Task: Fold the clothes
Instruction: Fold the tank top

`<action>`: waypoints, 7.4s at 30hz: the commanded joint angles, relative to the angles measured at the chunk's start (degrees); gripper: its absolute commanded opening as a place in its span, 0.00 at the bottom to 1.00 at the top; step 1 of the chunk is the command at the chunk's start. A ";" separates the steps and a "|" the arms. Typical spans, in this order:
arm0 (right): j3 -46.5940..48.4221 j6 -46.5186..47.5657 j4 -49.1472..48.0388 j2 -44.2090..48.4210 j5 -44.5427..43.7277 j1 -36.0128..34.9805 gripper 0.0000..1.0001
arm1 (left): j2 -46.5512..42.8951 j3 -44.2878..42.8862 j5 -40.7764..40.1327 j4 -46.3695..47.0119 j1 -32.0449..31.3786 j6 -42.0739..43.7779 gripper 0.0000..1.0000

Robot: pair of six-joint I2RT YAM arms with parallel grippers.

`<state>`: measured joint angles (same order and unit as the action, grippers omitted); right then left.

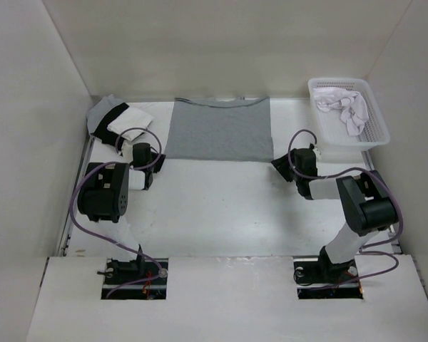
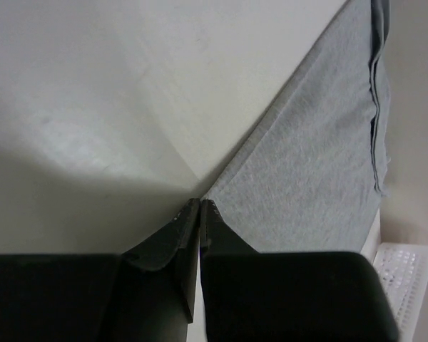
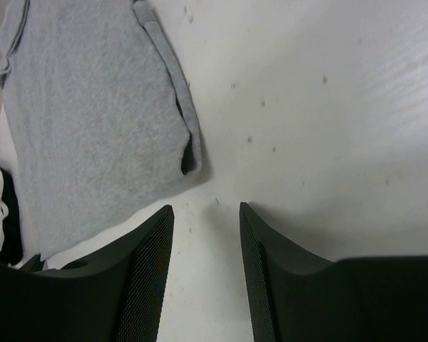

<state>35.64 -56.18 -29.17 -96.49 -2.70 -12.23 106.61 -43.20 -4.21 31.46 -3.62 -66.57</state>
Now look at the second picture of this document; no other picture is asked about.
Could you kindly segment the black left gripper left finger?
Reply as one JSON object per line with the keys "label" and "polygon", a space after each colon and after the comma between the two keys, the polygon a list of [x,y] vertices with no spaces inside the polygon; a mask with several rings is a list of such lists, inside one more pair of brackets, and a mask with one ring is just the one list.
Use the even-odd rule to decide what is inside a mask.
{"label": "black left gripper left finger", "polygon": [[0,254],[0,341],[185,341],[199,210],[122,254]]}

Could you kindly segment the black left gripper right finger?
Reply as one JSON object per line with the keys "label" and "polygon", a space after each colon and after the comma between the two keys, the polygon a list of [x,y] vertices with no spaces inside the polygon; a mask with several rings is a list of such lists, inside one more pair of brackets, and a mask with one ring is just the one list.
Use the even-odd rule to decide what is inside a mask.
{"label": "black left gripper right finger", "polygon": [[398,341],[377,272],[354,252],[260,253],[200,212],[200,280],[209,341]]}

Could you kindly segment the grey tank top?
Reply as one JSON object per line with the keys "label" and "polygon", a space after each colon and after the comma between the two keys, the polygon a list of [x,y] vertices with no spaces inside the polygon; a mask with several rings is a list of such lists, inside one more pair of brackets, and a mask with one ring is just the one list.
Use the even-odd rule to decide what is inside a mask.
{"label": "grey tank top", "polygon": [[362,250],[385,192],[388,1],[348,1],[207,193],[260,252]]}

